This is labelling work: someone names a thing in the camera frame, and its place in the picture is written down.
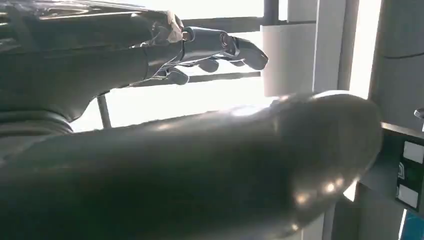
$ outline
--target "robotic hand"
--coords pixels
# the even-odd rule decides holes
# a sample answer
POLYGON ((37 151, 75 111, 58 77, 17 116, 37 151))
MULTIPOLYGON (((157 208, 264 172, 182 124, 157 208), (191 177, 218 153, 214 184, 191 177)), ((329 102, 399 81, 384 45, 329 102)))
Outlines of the robotic hand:
POLYGON ((268 63, 267 55, 250 41, 228 35, 225 31, 200 27, 182 29, 184 40, 181 53, 165 64, 152 79, 168 79, 184 85, 190 77, 175 66, 198 66, 208 73, 218 70, 218 60, 229 61, 236 67, 244 65, 260 71, 268 63))

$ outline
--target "sticker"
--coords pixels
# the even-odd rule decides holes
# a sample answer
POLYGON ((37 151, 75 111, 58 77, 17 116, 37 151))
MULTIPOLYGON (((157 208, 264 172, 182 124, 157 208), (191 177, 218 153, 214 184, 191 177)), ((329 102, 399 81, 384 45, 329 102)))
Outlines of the sticker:
POLYGON ((405 141, 403 147, 403 157, 419 164, 423 164, 424 146, 405 141))
POLYGON ((418 192, 402 184, 399 185, 399 194, 397 198, 415 209, 418 206, 418 192))

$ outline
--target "window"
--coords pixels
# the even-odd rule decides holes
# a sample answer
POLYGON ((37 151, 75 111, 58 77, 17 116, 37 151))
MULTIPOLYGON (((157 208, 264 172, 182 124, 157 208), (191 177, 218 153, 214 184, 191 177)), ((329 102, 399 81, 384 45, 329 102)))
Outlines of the window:
POLYGON ((252 77, 115 89, 106 99, 112 127, 122 127, 255 103, 263 96, 262 79, 252 77))
MULTIPOLYGON (((262 17, 264 14, 264 0, 252 0, 248 4, 245 0, 106 1, 139 4, 158 10, 171 10, 183 20, 210 19, 213 21, 213 18, 229 18, 226 26, 231 24, 231 18, 234 17, 262 17)), ((288 0, 279 0, 280 20, 287 19, 287 2, 288 0)), ((233 26, 236 31, 238 25, 234 24, 233 26)), ((230 35, 250 40, 260 48, 263 46, 262 33, 259 31, 230 33, 230 35)), ((199 78, 205 75, 215 78, 214 75, 216 74, 254 72, 248 66, 236 67, 227 61, 219 61, 219 68, 213 73, 205 72, 199 67, 179 68, 187 75, 198 76, 199 78)), ((112 127, 120 127, 255 102, 259 101, 263 95, 264 89, 260 77, 244 77, 232 80, 189 83, 183 86, 160 85, 114 89, 106 94, 106 100, 112 127)), ((97 102, 91 102, 84 115, 71 125, 75 132, 101 129, 102 120, 97 102)))
POLYGON ((100 117, 97 99, 93 99, 85 110, 84 114, 73 121, 70 126, 75 133, 103 129, 102 118, 100 117))
POLYGON ((171 10, 180 19, 211 19, 231 17, 262 17, 263 0, 108 0, 130 3, 155 10, 171 10))

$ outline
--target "bright window light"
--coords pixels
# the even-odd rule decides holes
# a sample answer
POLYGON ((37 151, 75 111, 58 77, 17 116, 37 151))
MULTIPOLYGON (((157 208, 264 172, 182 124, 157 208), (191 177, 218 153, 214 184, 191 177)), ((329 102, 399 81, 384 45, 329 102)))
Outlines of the bright window light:
POLYGON ((262 17, 264 1, 250 0, 107 0, 138 4, 156 10, 171 10, 180 19, 262 17))
POLYGON ((355 201, 355 194, 357 191, 357 182, 353 181, 353 183, 346 189, 346 191, 343 192, 344 196, 349 199, 350 201, 355 201))
POLYGON ((279 0, 278 2, 278 20, 287 20, 288 0, 279 0))
POLYGON ((102 118, 96 98, 90 102, 84 114, 73 121, 70 126, 74 133, 103 129, 102 118))
POLYGON ((106 94, 112 127, 168 119, 263 102, 260 77, 186 85, 115 89, 106 94))
POLYGON ((402 220, 400 221, 400 228, 399 228, 399 240, 401 240, 402 238, 402 232, 404 231, 404 224, 405 224, 405 217, 407 216, 407 211, 406 209, 403 210, 403 214, 402 214, 402 220))
POLYGON ((360 0, 349 91, 367 99, 380 18, 381 0, 360 0))

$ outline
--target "metallic surface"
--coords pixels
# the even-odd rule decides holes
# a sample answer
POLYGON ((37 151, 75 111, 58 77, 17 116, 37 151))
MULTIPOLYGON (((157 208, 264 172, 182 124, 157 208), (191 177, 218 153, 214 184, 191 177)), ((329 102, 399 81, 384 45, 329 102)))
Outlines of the metallic surface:
POLYGON ((381 137, 375 105, 326 92, 43 139, 3 158, 1 236, 278 239, 331 206, 381 137))
POLYGON ((182 39, 181 27, 172 13, 138 5, 9 0, 0 2, 0 43, 7 42, 0 44, 0 53, 167 45, 182 39))

